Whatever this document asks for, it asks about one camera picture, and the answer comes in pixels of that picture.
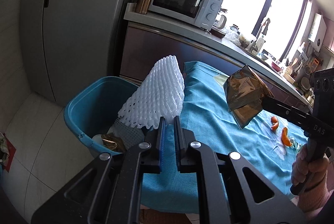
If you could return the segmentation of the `pink right sleeve forearm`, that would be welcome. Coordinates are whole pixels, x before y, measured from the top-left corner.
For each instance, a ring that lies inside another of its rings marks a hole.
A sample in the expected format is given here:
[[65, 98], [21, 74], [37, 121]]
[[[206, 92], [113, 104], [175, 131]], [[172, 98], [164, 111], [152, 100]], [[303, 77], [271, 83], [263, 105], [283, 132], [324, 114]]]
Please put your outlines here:
[[333, 194], [333, 189], [328, 188], [333, 186], [331, 179], [332, 177], [326, 173], [323, 180], [316, 187], [298, 196], [297, 207], [304, 212], [309, 221], [319, 214]]

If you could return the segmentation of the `right hand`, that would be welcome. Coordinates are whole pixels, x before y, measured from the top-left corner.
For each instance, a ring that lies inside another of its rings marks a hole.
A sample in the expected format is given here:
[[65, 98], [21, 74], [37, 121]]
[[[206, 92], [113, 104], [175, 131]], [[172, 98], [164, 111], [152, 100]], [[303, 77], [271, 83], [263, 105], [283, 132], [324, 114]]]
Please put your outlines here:
[[292, 165], [291, 182], [296, 186], [306, 181], [306, 176], [309, 172], [313, 173], [313, 178], [306, 184], [306, 188], [310, 189], [323, 181], [327, 174], [329, 159], [324, 155], [321, 159], [313, 162], [307, 162], [307, 145], [304, 144], [301, 150], [296, 155], [296, 160]]

